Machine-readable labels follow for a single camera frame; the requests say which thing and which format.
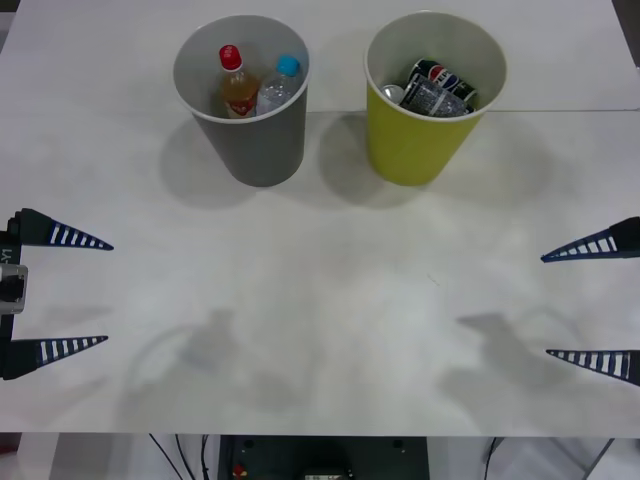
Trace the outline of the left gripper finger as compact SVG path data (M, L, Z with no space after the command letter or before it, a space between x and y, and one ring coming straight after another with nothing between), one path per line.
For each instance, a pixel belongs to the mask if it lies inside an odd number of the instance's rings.
M88 336L11 340L1 369L1 378L3 380L20 378L108 339L108 336Z
M94 235L54 220L39 211L24 208L8 221L8 232L21 245L35 247L81 248L113 251L114 247Z

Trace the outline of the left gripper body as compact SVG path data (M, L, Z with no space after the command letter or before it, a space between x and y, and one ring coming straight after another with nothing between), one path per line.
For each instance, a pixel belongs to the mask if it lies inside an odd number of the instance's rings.
M11 340L13 320L22 311L21 246L16 236L1 233L1 350Z

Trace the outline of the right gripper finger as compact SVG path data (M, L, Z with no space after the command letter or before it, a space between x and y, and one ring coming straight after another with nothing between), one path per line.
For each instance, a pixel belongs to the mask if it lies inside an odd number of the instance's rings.
M627 218L605 230L574 240L542 255L542 261L627 259L639 257L640 218Z
M638 350L557 350L546 353L576 367L639 386Z

